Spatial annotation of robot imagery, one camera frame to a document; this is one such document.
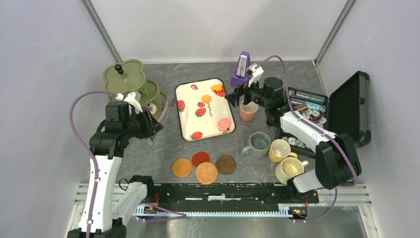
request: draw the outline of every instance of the wooden coaster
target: wooden coaster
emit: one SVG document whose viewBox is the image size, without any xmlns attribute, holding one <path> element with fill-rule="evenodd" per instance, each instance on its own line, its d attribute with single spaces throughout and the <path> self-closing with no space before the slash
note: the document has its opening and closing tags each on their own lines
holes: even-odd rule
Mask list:
<svg viewBox="0 0 420 238">
<path fill-rule="evenodd" d="M 204 103 L 209 103 L 211 101 L 211 97 L 210 97 L 210 95 L 204 95 L 204 96 L 201 97 L 201 100 Z"/>
<path fill-rule="evenodd" d="M 217 179 L 216 166 L 210 162 L 201 163 L 196 168 L 196 177 L 204 185 L 214 183 Z"/>
<path fill-rule="evenodd" d="M 172 172 L 178 178 L 185 178 L 193 170 L 193 165 L 187 158 L 179 158 L 172 165 Z"/>
<path fill-rule="evenodd" d="M 236 161 L 230 155 L 222 155 L 216 161 L 216 168 L 219 173 L 229 175 L 236 169 Z"/>
<path fill-rule="evenodd" d="M 191 159 L 193 166 L 197 167 L 203 162 L 210 162 L 210 155 L 204 151 L 197 152 Z"/>
</svg>

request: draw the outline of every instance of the gray table surface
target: gray table surface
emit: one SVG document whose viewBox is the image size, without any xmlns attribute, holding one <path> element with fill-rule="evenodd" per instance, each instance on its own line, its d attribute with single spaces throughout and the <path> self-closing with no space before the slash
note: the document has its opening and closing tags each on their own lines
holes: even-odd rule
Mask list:
<svg viewBox="0 0 420 238">
<path fill-rule="evenodd" d="M 192 82 L 207 78 L 220 78 L 223 80 L 226 93 L 231 93 L 230 86 L 235 62 L 220 63 L 182 63 L 182 64 L 148 64 L 145 65 L 146 75 L 157 82 L 161 91 L 175 96 L 175 87 L 178 84 Z M 310 61 L 286 62 L 289 86 L 323 94 L 321 82 L 316 69 Z M 263 65 L 262 80 L 267 77 L 278 77 L 284 80 L 279 61 L 270 61 Z M 277 129 L 265 124 L 265 114 L 259 110 L 256 118 L 251 122 L 243 122 L 239 117 L 239 108 L 231 106 L 236 123 L 236 130 L 229 135 L 210 138 L 195 142 L 186 142 L 181 136 L 176 106 L 171 108 L 165 121 L 164 129 L 155 137 L 153 145 L 145 140 L 131 139 L 125 150 L 117 180 L 130 179 L 133 175 L 152 176 L 154 182 L 198 182 L 195 169 L 186 178 L 178 178 L 172 173 L 173 162 L 181 157 L 191 159 L 199 151 L 206 151 L 211 162 L 215 163 L 221 155 L 231 155 L 235 158 L 236 171 L 230 175 L 219 174 L 216 182 L 278 182 L 275 176 L 275 167 L 268 156 L 254 159 L 239 152 L 246 145 L 249 136 L 256 131 L 265 132 L 271 140 L 275 140 Z M 299 156 L 301 161 L 308 160 L 306 171 L 315 168 L 311 158 Z"/>
</svg>

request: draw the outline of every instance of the gray-green mug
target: gray-green mug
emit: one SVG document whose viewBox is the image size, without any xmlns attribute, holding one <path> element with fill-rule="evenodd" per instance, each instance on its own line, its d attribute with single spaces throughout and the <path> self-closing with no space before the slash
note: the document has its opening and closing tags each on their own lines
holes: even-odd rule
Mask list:
<svg viewBox="0 0 420 238">
<path fill-rule="evenodd" d="M 241 154 L 249 154 L 251 157 L 260 159 L 267 155 L 271 145 L 270 137 L 264 132 L 254 132 L 248 139 L 247 146 L 242 149 Z"/>
</svg>

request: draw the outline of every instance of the mug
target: mug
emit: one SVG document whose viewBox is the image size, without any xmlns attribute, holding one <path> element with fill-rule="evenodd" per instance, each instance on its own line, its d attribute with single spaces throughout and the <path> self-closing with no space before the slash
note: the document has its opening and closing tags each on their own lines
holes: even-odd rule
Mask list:
<svg viewBox="0 0 420 238">
<path fill-rule="evenodd" d="M 241 101 L 241 108 L 239 110 L 239 115 L 241 119 L 245 122 L 250 122 L 255 118 L 255 115 L 258 111 L 258 104 L 250 102 L 247 105 L 244 105 L 244 100 Z"/>
<path fill-rule="evenodd" d="M 286 157 L 289 156 L 291 148 L 287 141 L 277 139 L 273 141 L 268 151 L 268 157 L 271 161 L 279 163 L 282 162 Z"/>
<path fill-rule="evenodd" d="M 266 156 L 270 148 L 270 137 L 264 132 L 254 132 L 248 139 L 247 146 L 241 150 L 242 155 L 249 154 L 251 157 L 260 159 Z"/>
<path fill-rule="evenodd" d="M 282 184 L 287 184 L 287 181 L 294 176 L 301 175 L 304 172 L 304 167 L 308 165 L 308 161 L 300 162 L 298 159 L 288 157 L 284 159 L 276 167 L 276 177 Z"/>
</svg>

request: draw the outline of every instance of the tray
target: tray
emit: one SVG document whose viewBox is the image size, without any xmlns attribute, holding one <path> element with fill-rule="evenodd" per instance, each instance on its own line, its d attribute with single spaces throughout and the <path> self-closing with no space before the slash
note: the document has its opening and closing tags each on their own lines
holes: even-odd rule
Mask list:
<svg viewBox="0 0 420 238">
<path fill-rule="evenodd" d="M 212 87 L 221 85 L 219 92 L 212 91 Z M 235 130 L 235 121 L 228 101 L 224 98 L 225 90 L 222 80 L 210 78 L 195 82 L 183 83 L 175 88 L 175 97 L 178 102 L 179 123 L 181 126 L 182 138 L 186 141 L 197 141 L 224 134 L 230 134 Z M 204 107 L 199 107 L 202 103 L 202 96 L 211 96 L 209 103 L 204 103 Z M 217 123 L 228 118 L 230 127 L 228 130 L 219 130 Z"/>
<path fill-rule="evenodd" d="M 322 104 L 326 106 L 325 118 L 327 122 L 324 129 L 336 134 L 349 134 L 356 147 L 363 147 L 370 143 L 370 124 L 368 118 L 368 91 L 369 75 L 357 71 L 328 98 L 324 95 L 290 88 L 289 90 L 300 91 L 325 98 Z M 302 146 L 296 146 L 289 142 L 289 138 L 296 138 L 282 129 L 278 129 L 277 138 L 288 141 L 292 152 L 300 155 L 315 157 L 315 153 Z"/>
</svg>

